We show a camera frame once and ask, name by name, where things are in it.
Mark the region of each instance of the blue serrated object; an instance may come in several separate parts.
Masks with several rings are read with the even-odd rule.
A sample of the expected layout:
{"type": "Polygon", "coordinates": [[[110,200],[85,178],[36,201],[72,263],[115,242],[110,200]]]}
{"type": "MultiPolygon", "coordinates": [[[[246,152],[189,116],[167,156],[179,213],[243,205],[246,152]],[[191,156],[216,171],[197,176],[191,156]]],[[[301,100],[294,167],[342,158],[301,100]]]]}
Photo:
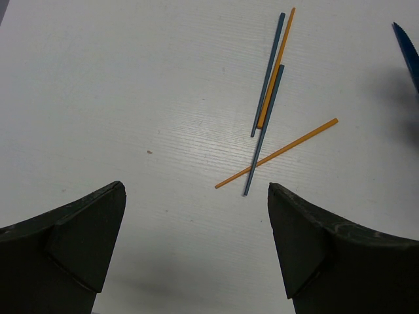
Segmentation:
{"type": "Polygon", "coordinates": [[[393,28],[403,56],[405,57],[407,67],[409,68],[410,75],[412,76],[413,84],[419,93],[419,55],[403,28],[397,23],[393,23],[393,28]]]}

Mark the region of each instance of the white table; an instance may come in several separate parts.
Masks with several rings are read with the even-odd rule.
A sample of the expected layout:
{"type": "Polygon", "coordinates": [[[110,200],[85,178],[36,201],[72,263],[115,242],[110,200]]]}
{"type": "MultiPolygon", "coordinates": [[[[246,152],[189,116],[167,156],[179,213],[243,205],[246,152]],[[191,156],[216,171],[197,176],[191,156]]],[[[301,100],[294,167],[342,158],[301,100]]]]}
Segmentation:
{"type": "Polygon", "coordinates": [[[419,106],[392,29],[418,0],[12,0],[0,27],[0,220],[114,180],[128,203],[94,310],[294,313],[266,208],[278,182],[419,239],[419,106]],[[246,177],[280,12],[297,11],[261,157],[246,177]]]}

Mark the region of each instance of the wooden stick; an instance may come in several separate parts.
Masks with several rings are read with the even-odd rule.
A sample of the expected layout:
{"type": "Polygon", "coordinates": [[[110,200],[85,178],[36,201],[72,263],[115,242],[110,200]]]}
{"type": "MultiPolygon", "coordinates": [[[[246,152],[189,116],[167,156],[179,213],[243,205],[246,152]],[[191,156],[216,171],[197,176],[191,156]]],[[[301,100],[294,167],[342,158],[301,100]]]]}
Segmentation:
{"type": "Polygon", "coordinates": [[[282,43],[281,43],[281,46],[280,46],[280,51],[278,52],[278,57],[276,58],[274,71],[272,72],[272,76],[270,77],[268,91],[266,92],[266,95],[264,97],[262,110],[261,110],[261,113],[259,115],[259,121],[257,123],[257,128],[258,129],[263,128],[263,123],[264,123],[264,119],[266,117],[266,112],[268,110],[269,101],[270,101],[270,98],[272,97],[272,92],[274,90],[276,77],[278,76],[278,71],[280,70],[280,64],[281,64],[281,59],[282,59],[282,56],[283,56],[283,51],[285,50],[285,44],[287,43],[289,30],[291,29],[291,24],[293,23],[294,13],[295,13],[295,8],[293,8],[291,10],[291,14],[289,15],[287,27],[285,29],[285,33],[283,34],[283,39],[282,39],[282,43]]]}
{"type": "MultiPolygon", "coordinates": [[[[274,159],[275,157],[279,156],[280,154],[283,154],[284,152],[286,152],[287,150],[290,150],[291,148],[296,147],[297,145],[301,144],[302,142],[305,142],[308,139],[311,139],[313,136],[327,130],[328,128],[330,128],[331,126],[334,126],[338,122],[339,121],[336,118],[334,118],[333,120],[330,120],[328,123],[318,127],[317,129],[311,131],[310,133],[307,133],[306,135],[300,137],[296,141],[293,141],[292,143],[288,144],[287,146],[282,147],[280,150],[277,150],[273,154],[263,158],[262,160],[259,160],[256,164],[256,167],[259,167],[260,165],[263,165],[265,162],[268,162],[269,160],[274,159]]],[[[224,180],[223,182],[217,184],[215,186],[215,188],[221,188],[222,186],[226,185],[227,183],[233,181],[234,179],[237,179],[238,177],[241,177],[245,173],[249,172],[250,168],[251,167],[247,167],[246,169],[241,170],[241,172],[239,172],[239,173],[233,175],[232,177],[228,178],[227,180],[224,180]]]]}
{"type": "Polygon", "coordinates": [[[281,13],[280,19],[278,20],[278,26],[276,28],[274,44],[272,45],[272,51],[270,52],[268,68],[266,69],[266,73],[264,75],[262,92],[261,92],[261,96],[259,98],[259,104],[257,106],[255,121],[253,122],[253,127],[251,129],[250,137],[255,136],[257,122],[259,121],[259,115],[261,114],[262,105],[263,105],[263,101],[264,101],[264,95],[266,94],[266,89],[268,88],[269,76],[270,76],[270,72],[272,71],[272,66],[274,65],[276,49],[278,49],[278,43],[280,41],[281,31],[282,31],[282,26],[283,26],[283,21],[284,20],[285,20],[285,13],[281,13]]]}
{"type": "Polygon", "coordinates": [[[268,108],[268,112],[266,114],[266,119],[264,121],[263,129],[262,129],[261,135],[259,136],[259,140],[257,142],[255,155],[254,155],[253,160],[251,162],[250,174],[249,174],[249,178],[247,179],[246,188],[244,189],[244,196],[249,194],[251,180],[253,178],[253,174],[255,173],[256,163],[257,163],[257,160],[259,159],[259,154],[261,152],[264,135],[266,134],[266,131],[268,129],[270,114],[272,113],[272,110],[274,108],[276,94],[278,93],[278,88],[280,87],[283,68],[284,68],[284,66],[281,64],[280,65],[280,72],[278,73],[278,78],[275,82],[274,93],[272,94],[272,97],[270,98],[269,108],[268,108]]]}

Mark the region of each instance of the knife blade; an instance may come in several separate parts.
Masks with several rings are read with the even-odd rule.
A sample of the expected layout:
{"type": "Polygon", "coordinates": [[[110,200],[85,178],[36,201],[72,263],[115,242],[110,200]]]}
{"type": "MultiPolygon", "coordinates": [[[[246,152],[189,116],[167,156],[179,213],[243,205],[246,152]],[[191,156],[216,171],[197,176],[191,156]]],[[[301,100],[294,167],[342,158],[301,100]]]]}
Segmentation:
{"type": "Polygon", "coordinates": [[[400,49],[405,57],[410,75],[412,76],[413,84],[416,87],[416,91],[419,93],[419,55],[403,28],[397,23],[393,23],[393,28],[400,49]]]}

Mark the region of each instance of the chopstick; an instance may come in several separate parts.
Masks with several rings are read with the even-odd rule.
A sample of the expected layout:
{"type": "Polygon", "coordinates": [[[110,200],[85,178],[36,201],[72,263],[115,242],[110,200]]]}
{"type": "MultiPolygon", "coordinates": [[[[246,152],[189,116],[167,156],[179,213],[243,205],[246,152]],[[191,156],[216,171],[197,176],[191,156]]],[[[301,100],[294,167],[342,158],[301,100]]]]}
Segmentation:
{"type": "Polygon", "coordinates": [[[257,110],[256,110],[255,121],[254,121],[253,127],[251,129],[251,135],[250,135],[251,137],[254,137],[255,136],[257,122],[259,121],[259,115],[260,115],[261,110],[262,110],[264,95],[266,94],[266,89],[268,87],[270,72],[272,70],[272,66],[274,65],[274,60],[275,60],[275,55],[276,55],[276,49],[278,49],[278,43],[280,41],[281,31],[282,31],[282,26],[283,26],[283,21],[284,20],[285,20],[285,13],[281,13],[280,19],[278,20],[278,26],[276,28],[276,33],[275,33],[275,38],[274,38],[274,44],[272,45],[272,51],[270,52],[270,57],[269,57],[269,62],[268,62],[268,68],[266,69],[266,74],[264,76],[264,82],[263,82],[261,96],[259,98],[259,104],[258,104],[257,110]]]}
{"type": "Polygon", "coordinates": [[[266,95],[265,95],[265,98],[264,98],[264,101],[263,101],[262,110],[261,110],[261,113],[259,115],[259,121],[257,123],[257,128],[259,128],[259,129],[263,128],[263,122],[264,122],[265,117],[266,117],[266,112],[268,110],[268,105],[269,105],[270,98],[272,97],[272,91],[274,89],[275,80],[276,80],[276,77],[278,76],[278,71],[280,69],[281,59],[282,59],[282,56],[283,56],[283,51],[285,50],[285,44],[287,42],[289,30],[291,29],[291,24],[293,22],[294,13],[295,13],[295,8],[293,8],[291,10],[291,14],[289,15],[287,27],[285,29],[285,33],[283,34],[283,39],[282,39],[282,43],[281,43],[281,46],[280,46],[280,51],[278,52],[278,57],[276,58],[274,71],[272,72],[272,76],[270,77],[268,91],[266,92],[266,95]]]}
{"type": "MultiPolygon", "coordinates": [[[[307,141],[308,139],[311,139],[313,136],[316,136],[317,134],[327,130],[328,128],[330,128],[331,126],[334,126],[336,123],[338,123],[339,120],[334,118],[332,120],[330,120],[328,123],[325,123],[324,125],[318,127],[317,129],[311,131],[310,133],[307,133],[306,135],[300,137],[299,139],[293,141],[292,143],[288,144],[285,147],[282,147],[281,149],[277,150],[276,152],[272,153],[271,155],[263,158],[262,160],[259,160],[256,163],[256,167],[259,167],[260,165],[263,165],[265,162],[268,162],[271,159],[274,159],[275,157],[279,156],[280,154],[283,154],[284,152],[292,149],[293,147],[296,147],[297,145],[307,141]]],[[[230,183],[231,181],[237,179],[238,177],[241,177],[242,175],[246,174],[247,172],[249,172],[251,169],[251,167],[247,167],[244,170],[241,170],[241,172],[236,173],[235,175],[229,177],[227,180],[224,180],[223,182],[217,184],[215,186],[215,188],[221,188],[222,186],[226,185],[227,183],[230,183]]]]}
{"type": "Polygon", "coordinates": [[[249,193],[251,180],[253,178],[253,174],[255,173],[255,169],[256,169],[257,159],[259,158],[259,154],[261,153],[261,148],[262,148],[264,135],[266,134],[266,130],[268,129],[270,114],[272,113],[272,109],[274,108],[276,94],[278,93],[278,88],[280,87],[280,82],[281,82],[281,78],[282,78],[283,69],[284,69],[284,66],[281,64],[280,65],[280,71],[278,72],[278,77],[276,78],[274,92],[273,92],[272,97],[270,98],[270,101],[269,101],[268,112],[266,114],[266,119],[265,119],[264,124],[263,124],[263,129],[262,129],[262,132],[261,132],[261,136],[259,137],[259,140],[257,142],[255,155],[254,155],[253,161],[251,163],[250,174],[249,174],[249,177],[247,178],[246,188],[244,189],[244,196],[246,196],[249,193]]]}

